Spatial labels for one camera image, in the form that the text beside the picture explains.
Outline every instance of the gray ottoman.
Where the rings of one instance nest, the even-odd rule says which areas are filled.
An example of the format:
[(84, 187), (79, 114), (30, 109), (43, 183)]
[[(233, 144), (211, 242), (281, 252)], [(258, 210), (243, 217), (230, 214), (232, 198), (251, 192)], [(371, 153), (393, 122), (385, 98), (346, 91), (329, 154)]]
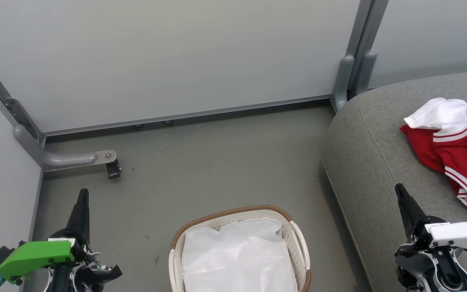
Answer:
[[(402, 183), (427, 215), (467, 220), (447, 178), (422, 166), (399, 130), (431, 98), (467, 101), (467, 73), (374, 89), (350, 100), (330, 125), (323, 161), (367, 276), (377, 292), (403, 292), (394, 253), (406, 241), (394, 186)], [(467, 253), (459, 257), (467, 270)]]

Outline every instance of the white plastic cover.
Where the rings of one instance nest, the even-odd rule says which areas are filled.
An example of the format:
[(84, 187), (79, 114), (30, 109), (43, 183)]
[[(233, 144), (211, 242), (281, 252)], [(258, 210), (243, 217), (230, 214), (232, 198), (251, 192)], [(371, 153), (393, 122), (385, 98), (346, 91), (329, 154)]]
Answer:
[(188, 231), (186, 292), (297, 292), (282, 224), (269, 218)]

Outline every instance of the laundry basket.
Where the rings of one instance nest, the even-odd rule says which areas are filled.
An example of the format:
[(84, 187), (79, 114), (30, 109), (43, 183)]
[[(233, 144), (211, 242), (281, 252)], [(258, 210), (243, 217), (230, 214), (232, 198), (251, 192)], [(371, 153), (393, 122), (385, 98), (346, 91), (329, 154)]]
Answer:
[(257, 218), (271, 218), (278, 220), (282, 224), (282, 237), (286, 240), (291, 264), (295, 271), (298, 291), (306, 292), (311, 283), (309, 251), (306, 240), (300, 228), (291, 219), (291, 216), (284, 210), (271, 205), (258, 205), (223, 211), (193, 220), (181, 227), (172, 240), (169, 255), (169, 276), (172, 292), (185, 292), (181, 255), (187, 231), (201, 227), (219, 230), (226, 224)]

